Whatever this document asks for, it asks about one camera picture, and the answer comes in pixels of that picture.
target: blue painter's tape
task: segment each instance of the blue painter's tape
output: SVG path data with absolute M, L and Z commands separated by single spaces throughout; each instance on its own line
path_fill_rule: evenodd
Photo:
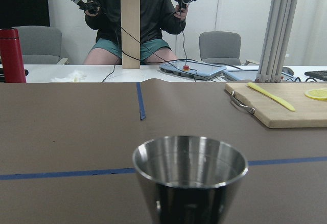
M 49 172 L 49 173 L 33 173 L 33 174 L 3 174 L 0 175 L 0 180 L 23 180 L 23 179 L 38 179 L 38 178 L 57 178 L 57 177 L 91 176 L 91 175 L 106 175 L 106 174 L 130 174 L 130 173 L 135 173 L 135 169 L 124 168 L 124 169 L 102 169 L 102 170 Z
M 327 156 L 319 156 L 315 158 L 298 158 L 298 159 L 273 159 L 273 160 L 256 160 L 249 161 L 249 166 L 272 165 L 272 164 L 296 164 L 327 161 Z
M 137 97 L 138 97 L 138 105 L 139 105 L 139 118 L 142 121 L 145 118 L 145 109 L 143 104 L 141 84 L 139 82 L 136 83 L 136 89 L 137 89 Z
M 249 166 L 260 166 L 260 165 L 276 165 L 276 164 L 310 163 L 310 162 L 322 162 L 322 161 L 327 161 L 327 156 L 320 156 L 315 158 L 256 160 L 256 161 L 249 161 L 248 163 Z M 131 173 L 135 173 L 134 168 L 49 172 L 49 173 L 32 173 L 32 174 L 3 174 L 0 175 L 0 181 L 72 177 L 72 176 L 92 176 L 92 175 L 106 175 L 106 174 L 131 174 Z

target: hand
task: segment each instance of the hand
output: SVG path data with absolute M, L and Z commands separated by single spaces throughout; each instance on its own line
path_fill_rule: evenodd
M 89 13 L 88 10 L 85 10 L 84 13 L 85 13 L 86 15 L 88 15 L 88 16 L 91 16 L 91 17 L 95 17 L 95 16 L 98 15 L 98 13 L 96 13 L 96 14 L 91 14 L 91 13 Z
M 88 2 L 88 3 L 86 3 L 86 4 L 88 4 L 90 8 L 94 8 L 94 7 L 96 7 L 96 6 L 98 5 L 98 4 L 94 3 L 93 1 L 90 1 L 90 2 Z M 88 15 L 88 16 L 91 16 L 91 17 L 95 17 L 95 16 L 98 15 L 98 13 L 96 13 L 96 14 L 92 14 L 92 13 L 90 13 L 89 10 L 85 10 L 84 13 L 85 13 L 86 15 Z
M 179 5 L 177 4 L 175 7 L 175 13 L 174 16 L 176 18 L 179 18 L 181 21 L 186 19 L 186 15 L 188 14 L 188 9 L 187 8 L 182 8 L 180 9 Z

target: vertical wooden plank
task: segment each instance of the vertical wooden plank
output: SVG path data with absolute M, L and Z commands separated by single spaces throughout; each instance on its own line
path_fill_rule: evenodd
M 140 59 L 140 0 L 121 0 L 122 49 Z M 139 69 L 139 60 L 135 60 L 123 53 L 123 69 Z

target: human leg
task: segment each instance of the human leg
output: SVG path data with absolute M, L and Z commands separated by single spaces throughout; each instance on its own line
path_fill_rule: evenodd
M 122 59 L 100 48 L 92 49 L 83 64 L 122 64 Z
M 122 53 L 117 44 L 100 38 L 88 53 L 84 64 L 122 64 Z
M 178 57 L 169 48 L 161 48 L 144 60 L 145 64 L 158 65 L 165 61 L 175 60 Z
M 141 60 L 144 64 L 160 64 L 178 59 L 163 39 L 154 39 L 141 45 Z

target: black keyboard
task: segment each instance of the black keyboard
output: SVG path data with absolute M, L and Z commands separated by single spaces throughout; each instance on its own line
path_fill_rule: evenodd
M 305 72 L 306 76 L 317 78 L 323 81 L 327 81 L 327 71 L 312 71 Z

